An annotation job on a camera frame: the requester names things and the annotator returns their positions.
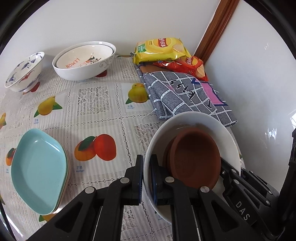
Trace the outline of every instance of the chip bag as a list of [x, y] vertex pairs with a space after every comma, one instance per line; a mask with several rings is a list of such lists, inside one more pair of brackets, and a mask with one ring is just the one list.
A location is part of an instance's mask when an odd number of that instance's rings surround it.
[[174, 61], [157, 61], [153, 65], [166, 68], [174, 72], [190, 74], [198, 80], [209, 81], [205, 73], [203, 61], [198, 57], [181, 57]]
[[175, 60], [182, 56], [191, 57], [181, 40], [176, 38], [153, 39], [137, 43], [133, 62]]

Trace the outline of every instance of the teal dish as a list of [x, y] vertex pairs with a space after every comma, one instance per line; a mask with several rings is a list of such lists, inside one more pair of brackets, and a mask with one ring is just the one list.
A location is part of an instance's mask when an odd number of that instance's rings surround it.
[[30, 129], [21, 138], [13, 156], [12, 183], [33, 211], [48, 215], [59, 203], [67, 169], [61, 144], [39, 129]]

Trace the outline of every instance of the brown wooden frame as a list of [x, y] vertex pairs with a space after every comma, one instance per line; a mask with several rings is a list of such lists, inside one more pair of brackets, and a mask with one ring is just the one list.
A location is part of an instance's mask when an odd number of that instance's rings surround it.
[[209, 56], [216, 47], [221, 35], [223, 34], [229, 20], [235, 11], [239, 0], [221, 0], [212, 22], [209, 24], [204, 37], [202, 38], [194, 56], [207, 62]]

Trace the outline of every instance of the white wall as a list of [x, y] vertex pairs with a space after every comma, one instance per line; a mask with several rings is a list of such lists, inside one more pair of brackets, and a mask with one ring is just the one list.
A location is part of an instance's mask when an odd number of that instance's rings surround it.
[[147, 39], [181, 38], [194, 53], [220, 0], [50, 0], [14, 34], [0, 55], [0, 81], [25, 57], [55, 56], [80, 42], [113, 43], [118, 54]]
[[295, 128], [296, 60], [290, 50], [241, 0], [205, 70], [238, 119], [232, 130], [246, 168], [280, 191]]

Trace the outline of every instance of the checkered fabric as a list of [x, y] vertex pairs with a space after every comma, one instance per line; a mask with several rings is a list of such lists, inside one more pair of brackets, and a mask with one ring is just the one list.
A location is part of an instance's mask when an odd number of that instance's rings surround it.
[[185, 111], [199, 111], [213, 116], [226, 127], [237, 122], [211, 83], [189, 74], [162, 71], [143, 74], [139, 66], [136, 70], [159, 119], [168, 119]]

